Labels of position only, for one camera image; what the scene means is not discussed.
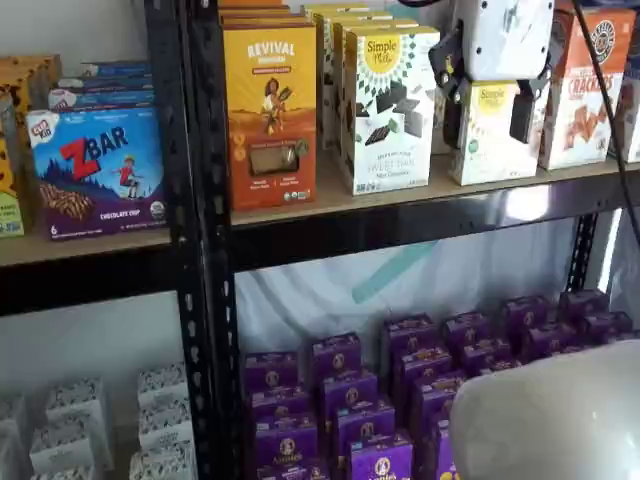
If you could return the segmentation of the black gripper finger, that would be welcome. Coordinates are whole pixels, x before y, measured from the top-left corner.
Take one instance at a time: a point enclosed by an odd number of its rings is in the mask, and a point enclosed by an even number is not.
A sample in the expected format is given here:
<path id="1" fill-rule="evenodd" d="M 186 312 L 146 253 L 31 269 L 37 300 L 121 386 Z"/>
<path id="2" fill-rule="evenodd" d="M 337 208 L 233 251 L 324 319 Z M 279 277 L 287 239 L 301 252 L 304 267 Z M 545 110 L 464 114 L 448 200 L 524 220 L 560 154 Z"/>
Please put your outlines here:
<path id="1" fill-rule="evenodd" d="M 452 149 L 461 148 L 463 106 L 471 91 L 464 56 L 465 34 L 469 32 L 464 22 L 456 22 L 429 50 L 434 78 L 445 100 L 443 138 Z"/>
<path id="2" fill-rule="evenodd" d="M 510 135 L 527 145 L 539 145 L 546 115 L 550 74 L 518 80 L 514 97 Z"/>

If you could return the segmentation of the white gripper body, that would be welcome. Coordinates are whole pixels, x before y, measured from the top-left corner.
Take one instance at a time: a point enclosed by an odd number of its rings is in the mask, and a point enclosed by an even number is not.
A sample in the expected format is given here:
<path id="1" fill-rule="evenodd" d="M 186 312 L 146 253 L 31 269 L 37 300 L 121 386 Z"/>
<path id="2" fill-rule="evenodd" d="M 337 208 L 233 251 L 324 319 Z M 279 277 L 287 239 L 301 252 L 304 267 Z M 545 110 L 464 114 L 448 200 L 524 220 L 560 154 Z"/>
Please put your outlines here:
<path id="1" fill-rule="evenodd" d="M 464 71 L 473 81 L 533 79 L 547 62 L 553 1 L 466 0 L 453 4 Z"/>

